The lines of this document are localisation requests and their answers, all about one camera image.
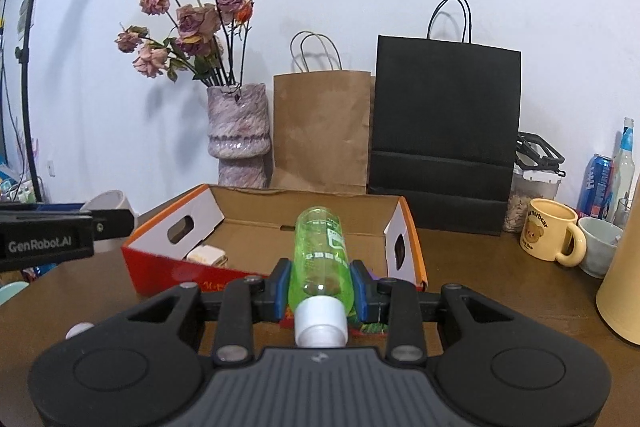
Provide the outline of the green plastic bottle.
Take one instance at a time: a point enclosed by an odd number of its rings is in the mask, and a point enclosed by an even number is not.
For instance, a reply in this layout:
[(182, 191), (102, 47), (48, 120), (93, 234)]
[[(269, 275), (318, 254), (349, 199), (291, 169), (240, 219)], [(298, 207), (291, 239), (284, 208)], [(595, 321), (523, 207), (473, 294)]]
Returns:
[(354, 301), (340, 218), (326, 207), (304, 210), (295, 225), (288, 283), (296, 346), (344, 348)]

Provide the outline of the white plastic cup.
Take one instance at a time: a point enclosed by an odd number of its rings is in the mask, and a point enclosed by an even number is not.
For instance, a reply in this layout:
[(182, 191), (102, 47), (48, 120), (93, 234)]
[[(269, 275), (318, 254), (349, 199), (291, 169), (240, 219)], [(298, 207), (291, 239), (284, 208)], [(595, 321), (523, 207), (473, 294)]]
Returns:
[[(127, 209), (134, 217), (134, 225), (138, 224), (138, 213), (132, 208), (127, 195), (120, 190), (110, 190), (94, 196), (82, 205), (81, 210), (109, 210), (109, 209)], [(114, 237), (114, 239), (96, 239), (93, 242), (94, 252), (96, 254), (108, 253), (109, 251), (119, 251), (122, 244), (126, 241), (126, 236)]]

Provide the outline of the mint green bucket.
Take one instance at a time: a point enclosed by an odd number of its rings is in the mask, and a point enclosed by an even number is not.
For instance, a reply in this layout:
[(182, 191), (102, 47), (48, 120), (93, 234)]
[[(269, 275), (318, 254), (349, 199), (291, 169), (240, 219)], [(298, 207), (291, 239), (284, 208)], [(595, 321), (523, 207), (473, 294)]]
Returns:
[(21, 291), (29, 286), (29, 283), (24, 281), (12, 282), (0, 287), (0, 306), (7, 303), (10, 299), (15, 297)]

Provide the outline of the white charger block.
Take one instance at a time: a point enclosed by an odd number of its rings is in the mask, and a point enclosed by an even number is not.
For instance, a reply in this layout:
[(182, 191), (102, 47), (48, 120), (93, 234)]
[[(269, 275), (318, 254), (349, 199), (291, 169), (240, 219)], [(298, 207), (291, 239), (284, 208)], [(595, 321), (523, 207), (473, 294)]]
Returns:
[(210, 245), (198, 245), (186, 255), (186, 261), (206, 265), (206, 267), (221, 268), (226, 265), (228, 258), (226, 253), (217, 247)]

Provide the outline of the red pumpkin cardboard box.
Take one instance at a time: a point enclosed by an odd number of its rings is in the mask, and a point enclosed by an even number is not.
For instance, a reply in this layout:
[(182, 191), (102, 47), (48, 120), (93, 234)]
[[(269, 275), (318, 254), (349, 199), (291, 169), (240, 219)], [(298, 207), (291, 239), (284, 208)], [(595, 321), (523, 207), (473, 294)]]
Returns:
[[(427, 288), (418, 233), (401, 196), (242, 190), (203, 184), (176, 198), (137, 227), (122, 245), (134, 289), (151, 297), (180, 283), (220, 291), (250, 274), (267, 275), (294, 256), (298, 216), (326, 207), (340, 218), (348, 260), (376, 279), (393, 277)], [(222, 249), (224, 267), (186, 261), (198, 245)]]

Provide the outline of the white spray bottle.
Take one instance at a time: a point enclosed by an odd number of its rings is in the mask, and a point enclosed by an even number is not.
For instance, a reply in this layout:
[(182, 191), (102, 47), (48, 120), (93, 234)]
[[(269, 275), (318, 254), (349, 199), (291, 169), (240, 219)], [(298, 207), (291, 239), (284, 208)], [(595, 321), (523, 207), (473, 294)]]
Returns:
[(65, 338), (66, 339), (70, 339), (73, 338), (85, 331), (88, 331), (89, 329), (93, 328), (93, 324), (90, 322), (80, 322), (77, 323), (75, 325), (73, 325), (65, 334)]

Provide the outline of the yellow bear mug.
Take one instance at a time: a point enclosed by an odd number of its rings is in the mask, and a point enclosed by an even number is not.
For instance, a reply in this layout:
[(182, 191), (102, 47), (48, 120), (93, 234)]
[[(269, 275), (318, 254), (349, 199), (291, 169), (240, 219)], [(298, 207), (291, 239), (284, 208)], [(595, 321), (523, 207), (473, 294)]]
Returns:
[(577, 212), (567, 205), (533, 198), (528, 204), (520, 246), (536, 259), (576, 267), (587, 252), (586, 236), (577, 221)]

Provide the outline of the cream thermos jug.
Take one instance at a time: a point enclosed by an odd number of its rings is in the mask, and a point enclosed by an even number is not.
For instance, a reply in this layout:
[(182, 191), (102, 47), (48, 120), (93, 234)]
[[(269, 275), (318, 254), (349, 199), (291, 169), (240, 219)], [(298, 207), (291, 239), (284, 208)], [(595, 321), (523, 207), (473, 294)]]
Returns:
[(602, 320), (617, 335), (640, 343), (640, 206), (639, 185), (616, 254), (597, 292)]

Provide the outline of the grey ceramic bowl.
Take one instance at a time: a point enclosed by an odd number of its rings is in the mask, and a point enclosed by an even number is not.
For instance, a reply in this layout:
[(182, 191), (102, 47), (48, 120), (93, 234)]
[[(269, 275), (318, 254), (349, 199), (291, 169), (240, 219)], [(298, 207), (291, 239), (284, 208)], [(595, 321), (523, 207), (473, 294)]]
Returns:
[(579, 268), (590, 277), (603, 279), (616, 253), (623, 230), (605, 220), (582, 217), (578, 228), (585, 234), (587, 250)]

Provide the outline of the clear jar black clip lid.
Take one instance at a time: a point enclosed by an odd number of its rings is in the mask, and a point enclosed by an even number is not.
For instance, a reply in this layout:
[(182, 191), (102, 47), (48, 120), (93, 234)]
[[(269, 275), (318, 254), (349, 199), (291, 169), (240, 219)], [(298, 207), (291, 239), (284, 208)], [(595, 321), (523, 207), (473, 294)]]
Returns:
[(564, 161), (564, 156), (540, 135), (518, 132), (503, 231), (523, 230), (528, 204), (533, 198), (555, 199), (565, 176)]

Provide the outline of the mottled purple ceramic vase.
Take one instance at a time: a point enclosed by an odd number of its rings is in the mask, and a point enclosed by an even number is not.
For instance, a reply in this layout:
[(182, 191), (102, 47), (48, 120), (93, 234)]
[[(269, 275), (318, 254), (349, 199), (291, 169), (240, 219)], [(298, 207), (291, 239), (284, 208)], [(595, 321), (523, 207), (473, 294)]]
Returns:
[(266, 86), (208, 88), (207, 116), (208, 153), (218, 160), (218, 184), (264, 188), (271, 150)]

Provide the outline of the blue drink can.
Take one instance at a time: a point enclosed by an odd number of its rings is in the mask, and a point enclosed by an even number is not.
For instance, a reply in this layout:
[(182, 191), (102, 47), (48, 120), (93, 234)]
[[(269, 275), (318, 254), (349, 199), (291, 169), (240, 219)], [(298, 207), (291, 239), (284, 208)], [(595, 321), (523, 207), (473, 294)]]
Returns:
[(613, 159), (593, 155), (585, 170), (580, 189), (577, 213), (579, 217), (601, 218), (608, 184), (610, 184)]

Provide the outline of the black light stand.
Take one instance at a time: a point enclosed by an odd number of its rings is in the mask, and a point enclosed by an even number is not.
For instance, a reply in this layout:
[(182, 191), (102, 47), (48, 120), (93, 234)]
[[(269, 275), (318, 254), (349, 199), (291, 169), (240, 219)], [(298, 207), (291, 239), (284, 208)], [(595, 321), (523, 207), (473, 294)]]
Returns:
[(29, 61), (30, 61), (30, 35), (32, 34), (32, 19), (34, 18), (35, 0), (27, 0), (25, 13), (25, 26), (23, 32), (23, 43), (17, 48), (15, 55), (21, 65), (21, 108), (22, 125), (25, 140), (25, 159), (27, 162), (29, 180), (32, 182), (35, 201), (42, 201), (42, 191), (38, 178), (35, 161), (34, 146), (32, 145), (32, 125), (29, 116)]

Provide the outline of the brown paper bag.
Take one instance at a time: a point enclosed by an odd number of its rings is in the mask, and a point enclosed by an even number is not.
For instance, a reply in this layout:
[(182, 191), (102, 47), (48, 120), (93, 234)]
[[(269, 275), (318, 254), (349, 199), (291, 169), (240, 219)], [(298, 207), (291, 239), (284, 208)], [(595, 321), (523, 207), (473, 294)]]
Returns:
[[(320, 41), (328, 70), (309, 69), (302, 46)], [(301, 30), (288, 47), (296, 72), (275, 75), (273, 173), (282, 190), (363, 194), (367, 192), (374, 77), (344, 69), (337, 46), (326, 35)]]

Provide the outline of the black paper bag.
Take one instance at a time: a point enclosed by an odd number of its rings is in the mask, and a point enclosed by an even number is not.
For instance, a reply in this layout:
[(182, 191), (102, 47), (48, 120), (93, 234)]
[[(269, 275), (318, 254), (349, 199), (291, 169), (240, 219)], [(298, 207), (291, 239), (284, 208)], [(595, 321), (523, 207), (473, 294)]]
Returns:
[(498, 235), (520, 123), (518, 51), (472, 41), (378, 37), (367, 189), (405, 197), (419, 228)]

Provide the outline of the dried rose bouquet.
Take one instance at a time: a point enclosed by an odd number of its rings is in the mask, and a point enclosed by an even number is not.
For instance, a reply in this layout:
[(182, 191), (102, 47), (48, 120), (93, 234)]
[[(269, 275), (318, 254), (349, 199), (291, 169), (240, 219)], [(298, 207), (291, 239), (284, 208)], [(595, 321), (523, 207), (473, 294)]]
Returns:
[(188, 72), (207, 88), (243, 86), (253, 0), (139, 0), (139, 6), (143, 14), (171, 22), (163, 39), (136, 25), (117, 34), (117, 49), (134, 56), (140, 75), (175, 81)]

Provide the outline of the clear glass bottle blue cap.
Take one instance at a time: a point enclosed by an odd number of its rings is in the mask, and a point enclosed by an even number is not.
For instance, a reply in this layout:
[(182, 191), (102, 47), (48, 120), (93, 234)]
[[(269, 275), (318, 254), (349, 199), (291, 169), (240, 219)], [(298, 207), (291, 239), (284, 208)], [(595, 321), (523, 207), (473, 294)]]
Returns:
[(606, 207), (605, 220), (612, 222), (618, 201), (630, 192), (632, 178), (634, 177), (634, 120), (630, 117), (624, 119), (623, 133), (620, 137), (620, 145), (613, 161), (613, 171), (610, 189), (608, 190), (608, 207)]

